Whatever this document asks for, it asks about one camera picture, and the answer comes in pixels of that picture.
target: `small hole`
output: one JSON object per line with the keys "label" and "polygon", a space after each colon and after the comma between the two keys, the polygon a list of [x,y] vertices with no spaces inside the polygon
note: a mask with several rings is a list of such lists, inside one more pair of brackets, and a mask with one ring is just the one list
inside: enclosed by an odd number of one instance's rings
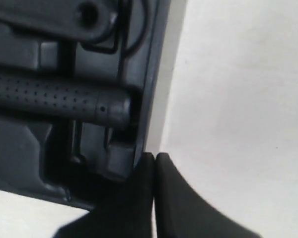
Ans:
{"label": "small hole", "polygon": [[76,19],[82,28],[86,30],[93,28],[98,20],[96,6],[91,2],[80,4],[76,11]]}

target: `white background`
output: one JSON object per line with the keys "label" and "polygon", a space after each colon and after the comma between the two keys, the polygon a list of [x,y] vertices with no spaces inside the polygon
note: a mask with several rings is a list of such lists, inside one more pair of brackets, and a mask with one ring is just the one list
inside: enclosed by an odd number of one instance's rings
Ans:
{"label": "white background", "polygon": [[[298,238],[298,0],[172,0],[155,99],[147,150],[230,218]],[[84,213],[0,192],[0,238]]]}

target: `black rubber piece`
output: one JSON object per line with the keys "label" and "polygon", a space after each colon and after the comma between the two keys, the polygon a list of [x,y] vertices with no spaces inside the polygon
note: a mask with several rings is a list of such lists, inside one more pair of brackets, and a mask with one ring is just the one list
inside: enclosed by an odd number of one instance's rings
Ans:
{"label": "black rubber piece", "polygon": [[143,154],[133,175],[117,194],[54,238],[151,238],[152,154]]}
{"label": "black rubber piece", "polygon": [[60,43],[46,37],[17,34],[0,22],[0,66],[52,72],[58,68]]}
{"label": "black rubber piece", "polygon": [[121,89],[0,72],[0,106],[123,129],[130,121],[131,98]]}
{"label": "black rubber piece", "polygon": [[0,21],[74,41],[103,40],[116,18],[112,0],[0,0]]}
{"label": "black rubber piece", "polygon": [[158,238],[259,238],[203,200],[168,154],[157,157],[154,186]]}

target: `screw hole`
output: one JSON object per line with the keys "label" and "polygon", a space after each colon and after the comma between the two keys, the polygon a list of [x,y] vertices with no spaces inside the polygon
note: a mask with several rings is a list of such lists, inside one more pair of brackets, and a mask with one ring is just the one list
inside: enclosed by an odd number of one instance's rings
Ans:
{"label": "screw hole", "polygon": [[93,28],[98,20],[96,6],[91,2],[80,4],[76,11],[76,19],[82,28],[86,30]]}

